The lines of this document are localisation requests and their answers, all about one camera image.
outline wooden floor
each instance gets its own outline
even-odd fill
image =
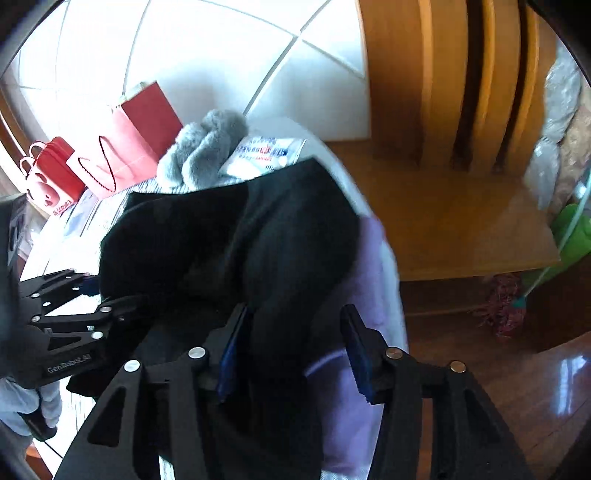
[[[446,365],[462,360],[490,395],[539,480],[558,467],[591,417],[591,332],[535,353],[527,336],[498,340],[470,314],[407,320],[410,353]],[[429,478],[430,404],[424,404],[418,480]]]

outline green object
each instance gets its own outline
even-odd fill
[[[556,217],[556,220],[550,226],[552,233],[554,235],[554,241],[558,245],[562,240],[562,237],[566,233],[566,230],[569,227],[570,221],[574,217],[574,214],[577,211],[578,205],[572,203],[564,207],[562,212]],[[567,241],[566,245],[564,246],[562,252],[560,253],[560,260],[561,263],[556,265],[555,267],[551,267],[544,278],[540,281],[539,284],[547,282],[551,278],[554,278],[559,273],[563,272],[571,265],[575,264],[587,254],[591,252],[591,219],[586,215],[581,215],[581,218],[577,222],[572,235],[570,236],[569,240]],[[538,276],[540,275],[540,270],[535,270],[531,272],[525,272],[521,276],[521,280],[523,285],[527,288],[532,285]]]
[[[518,297],[513,300],[511,306],[516,309],[524,309],[525,308],[525,297]]]

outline red paper bag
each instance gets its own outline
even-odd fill
[[[92,145],[75,151],[67,164],[98,198],[106,198],[154,177],[181,128],[153,83],[117,107],[109,128]]]

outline wooden shelf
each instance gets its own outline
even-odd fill
[[[490,290],[483,277],[400,282],[406,318],[469,312],[486,303]]]
[[[479,277],[558,263],[544,215],[520,179],[419,169],[370,141],[330,142],[396,255],[400,279]]]

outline plastic bag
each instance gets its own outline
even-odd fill
[[[41,230],[45,226],[47,220],[43,217],[35,207],[29,203],[27,205],[27,212],[25,213],[25,232],[21,243],[18,246],[18,254],[25,260],[29,257],[33,245],[39,238]]]
[[[538,208],[546,210],[560,170],[558,143],[579,105],[581,75],[574,58],[558,40],[556,61],[546,77],[544,88],[545,121],[536,143],[524,182],[537,199]]]
[[[591,158],[591,88],[583,78],[580,105],[560,142],[560,172],[548,207],[548,219],[562,211]]]
[[[296,163],[305,142],[299,138],[245,137],[219,173],[252,180]]]

